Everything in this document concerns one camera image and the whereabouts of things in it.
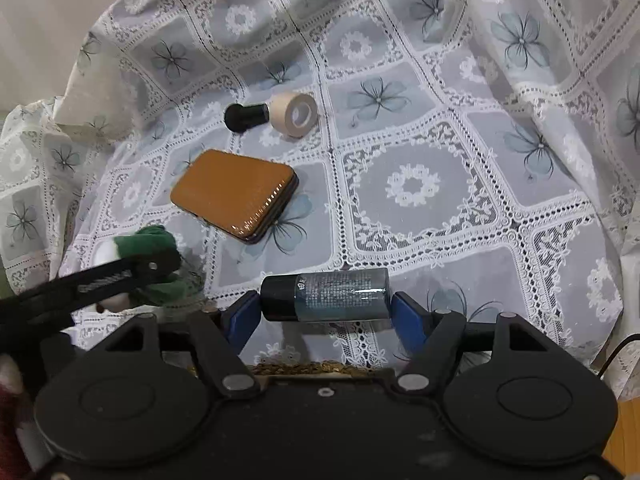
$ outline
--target orange-brown manicure case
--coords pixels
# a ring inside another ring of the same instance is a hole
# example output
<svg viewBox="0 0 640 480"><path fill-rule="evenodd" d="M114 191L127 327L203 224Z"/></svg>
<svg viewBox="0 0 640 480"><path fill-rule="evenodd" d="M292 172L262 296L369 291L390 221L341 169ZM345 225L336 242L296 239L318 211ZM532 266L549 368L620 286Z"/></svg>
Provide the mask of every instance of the orange-brown manicure case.
<svg viewBox="0 0 640 480"><path fill-rule="evenodd" d="M298 186L286 164L207 150L171 191L171 202L247 243L256 243Z"/></svg>

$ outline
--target beige tape roll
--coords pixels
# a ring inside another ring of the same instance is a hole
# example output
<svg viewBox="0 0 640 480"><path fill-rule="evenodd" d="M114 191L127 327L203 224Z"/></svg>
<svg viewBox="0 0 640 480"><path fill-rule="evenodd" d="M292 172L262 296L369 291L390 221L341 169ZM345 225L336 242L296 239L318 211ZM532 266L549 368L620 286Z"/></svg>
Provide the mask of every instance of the beige tape roll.
<svg viewBox="0 0 640 480"><path fill-rule="evenodd" d="M308 94L283 92L276 95L267 107L271 126L291 137L305 136L318 122L318 105Z"/></svg>

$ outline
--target black cable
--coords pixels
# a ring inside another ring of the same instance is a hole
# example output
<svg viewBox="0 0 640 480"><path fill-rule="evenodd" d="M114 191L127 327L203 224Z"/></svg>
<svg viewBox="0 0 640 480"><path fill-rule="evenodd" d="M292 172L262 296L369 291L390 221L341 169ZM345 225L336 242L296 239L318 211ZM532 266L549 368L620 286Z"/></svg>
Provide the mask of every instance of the black cable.
<svg viewBox="0 0 640 480"><path fill-rule="evenodd" d="M632 343L633 341L640 341L640 334L629 335L625 337L618 346L616 346L616 349L607 358L607 361L604 363L604 366L598 372L598 378L601 378L604 375L604 372L607 371L607 368L609 368L609 365L613 362L613 359L615 359L618 356L620 351L629 343Z"/></svg>

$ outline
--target red fabric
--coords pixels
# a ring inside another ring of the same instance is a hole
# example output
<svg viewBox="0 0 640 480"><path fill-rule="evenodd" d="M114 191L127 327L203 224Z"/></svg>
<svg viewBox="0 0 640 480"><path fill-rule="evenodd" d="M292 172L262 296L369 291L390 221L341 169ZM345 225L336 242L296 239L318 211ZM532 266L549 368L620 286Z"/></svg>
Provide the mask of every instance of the red fabric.
<svg viewBox="0 0 640 480"><path fill-rule="evenodd" d="M18 397L0 386L0 480L20 480L31 469L15 435Z"/></svg>

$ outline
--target brown leather wallet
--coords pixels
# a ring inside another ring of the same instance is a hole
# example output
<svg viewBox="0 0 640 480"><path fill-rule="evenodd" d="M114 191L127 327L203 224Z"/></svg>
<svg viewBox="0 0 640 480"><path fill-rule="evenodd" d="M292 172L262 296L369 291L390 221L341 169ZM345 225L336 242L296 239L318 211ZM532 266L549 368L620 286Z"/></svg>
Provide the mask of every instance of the brown leather wallet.
<svg viewBox="0 0 640 480"><path fill-rule="evenodd" d="M207 150L171 191L171 202L247 243L256 243L298 186L293 168Z"/></svg>

